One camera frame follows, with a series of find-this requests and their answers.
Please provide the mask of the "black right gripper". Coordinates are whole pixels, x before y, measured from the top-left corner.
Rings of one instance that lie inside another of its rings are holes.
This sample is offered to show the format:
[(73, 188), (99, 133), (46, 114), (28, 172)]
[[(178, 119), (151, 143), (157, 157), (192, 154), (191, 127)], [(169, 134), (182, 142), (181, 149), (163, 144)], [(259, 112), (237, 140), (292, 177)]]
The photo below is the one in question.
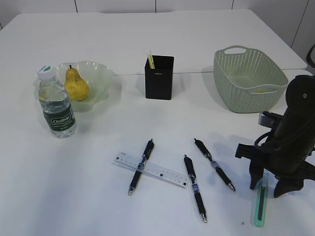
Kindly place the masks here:
[(279, 180), (274, 198), (300, 191), (304, 180), (314, 180), (315, 167), (306, 161), (315, 150), (315, 119), (283, 115), (276, 129), (261, 135), (253, 145), (239, 144), (235, 156), (250, 163), (250, 189), (268, 170)]

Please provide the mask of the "blue grey right robot arm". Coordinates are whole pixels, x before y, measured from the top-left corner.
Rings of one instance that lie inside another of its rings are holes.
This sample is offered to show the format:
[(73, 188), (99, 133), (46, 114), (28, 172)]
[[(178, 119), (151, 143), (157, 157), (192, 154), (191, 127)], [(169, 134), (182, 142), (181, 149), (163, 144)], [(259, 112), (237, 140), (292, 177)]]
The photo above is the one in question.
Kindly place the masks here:
[(237, 158), (249, 159), (250, 189), (262, 179), (264, 170), (278, 180), (274, 197), (300, 191), (304, 180), (314, 180), (315, 167), (306, 161), (315, 150), (315, 78), (297, 75), (287, 86), (287, 109), (283, 115), (261, 112), (259, 124), (269, 132), (254, 145), (239, 144)]

